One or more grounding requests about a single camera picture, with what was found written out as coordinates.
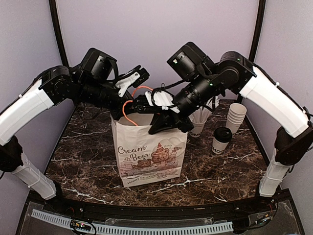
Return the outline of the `single white paper cup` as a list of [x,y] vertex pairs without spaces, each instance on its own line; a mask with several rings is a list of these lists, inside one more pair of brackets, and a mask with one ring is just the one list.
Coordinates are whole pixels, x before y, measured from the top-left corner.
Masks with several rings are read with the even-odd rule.
[[211,150],[214,154],[222,154],[228,146],[230,140],[222,141],[214,137]]

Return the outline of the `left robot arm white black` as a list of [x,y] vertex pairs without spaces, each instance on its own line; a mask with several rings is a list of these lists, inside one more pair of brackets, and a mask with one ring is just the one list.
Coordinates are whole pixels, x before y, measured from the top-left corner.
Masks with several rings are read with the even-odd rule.
[[36,191],[58,213],[69,203],[56,184],[24,154],[16,133],[42,112],[71,99],[109,109],[114,114],[130,98],[127,92],[139,77],[136,69],[119,74],[117,60],[91,48],[74,67],[55,66],[43,71],[32,84],[0,114],[0,169],[10,172]]

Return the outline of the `white paper takeout bag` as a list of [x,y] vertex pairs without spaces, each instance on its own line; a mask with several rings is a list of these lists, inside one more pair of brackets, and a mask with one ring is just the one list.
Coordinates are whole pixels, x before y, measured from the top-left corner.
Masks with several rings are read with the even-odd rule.
[[160,114],[133,112],[134,102],[122,102],[121,117],[112,119],[117,167],[125,188],[180,176],[187,133],[170,129],[150,135],[153,117]]

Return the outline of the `single black cup lid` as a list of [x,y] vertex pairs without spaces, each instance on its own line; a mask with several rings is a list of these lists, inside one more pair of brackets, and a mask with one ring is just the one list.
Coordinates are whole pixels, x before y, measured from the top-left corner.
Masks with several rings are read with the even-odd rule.
[[232,132],[227,127],[219,127],[214,130],[214,138],[219,142],[230,142],[232,140]]

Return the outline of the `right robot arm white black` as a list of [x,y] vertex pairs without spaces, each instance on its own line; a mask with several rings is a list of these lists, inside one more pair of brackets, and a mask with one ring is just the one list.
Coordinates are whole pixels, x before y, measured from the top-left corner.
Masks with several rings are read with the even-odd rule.
[[250,209],[261,212],[268,205],[288,169],[297,164],[313,143],[311,114],[299,106],[257,64],[235,51],[214,63],[197,45],[187,42],[168,61],[187,82],[178,94],[167,94],[165,87],[151,93],[154,117],[149,134],[169,129],[186,133],[193,128],[190,115],[226,90],[252,101],[279,124],[273,156],[259,184],[259,194],[250,200]]

